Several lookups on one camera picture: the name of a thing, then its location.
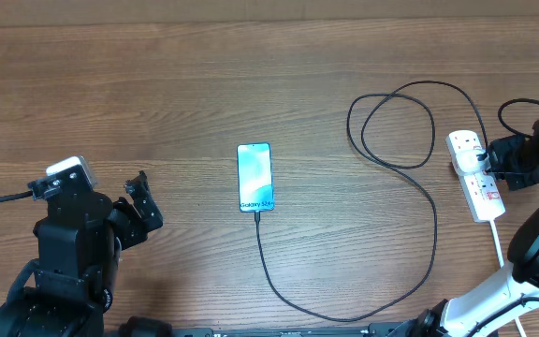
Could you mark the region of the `Samsung Galaxy smartphone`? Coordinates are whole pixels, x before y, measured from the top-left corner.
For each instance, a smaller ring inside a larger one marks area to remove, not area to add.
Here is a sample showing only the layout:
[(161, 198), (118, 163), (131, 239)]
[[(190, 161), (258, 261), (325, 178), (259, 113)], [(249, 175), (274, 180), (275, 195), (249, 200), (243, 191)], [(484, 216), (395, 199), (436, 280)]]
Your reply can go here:
[(270, 145), (266, 142), (239, 145), (237, 164), (240, 210), (272, 211), (275, 201)]

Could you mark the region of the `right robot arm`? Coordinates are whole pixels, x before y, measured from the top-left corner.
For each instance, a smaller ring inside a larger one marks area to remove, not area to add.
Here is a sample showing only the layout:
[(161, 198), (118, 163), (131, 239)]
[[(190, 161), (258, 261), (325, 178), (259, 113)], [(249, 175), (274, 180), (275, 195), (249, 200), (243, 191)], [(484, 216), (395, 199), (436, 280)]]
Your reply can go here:
[[(445, 141), (476, 222), (493, 223), (504, 212), (496, 183), (517, 191), (539, 183), (539, 118), (532, 134), (482, 144), (473, 131)], [(508, 322), (539, 308), (539, 208), (509, 243), (501, 267), (465, 295), (443, 300), (392, 330), (394, 336), (490, 336)]]

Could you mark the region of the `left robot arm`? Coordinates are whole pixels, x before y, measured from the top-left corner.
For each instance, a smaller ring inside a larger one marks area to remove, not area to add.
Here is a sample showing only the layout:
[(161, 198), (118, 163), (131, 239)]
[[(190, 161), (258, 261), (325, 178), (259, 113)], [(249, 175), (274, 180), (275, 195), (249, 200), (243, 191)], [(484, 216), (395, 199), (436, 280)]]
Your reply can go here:
[(116, 201), (94, 190), (85, 169), (67, 168), (28, 184), (47, 215), (36, 222), (38, 256), (0, 307), (0, 336), (102, 336), (120, 255), (163, 225), (145, 172)]

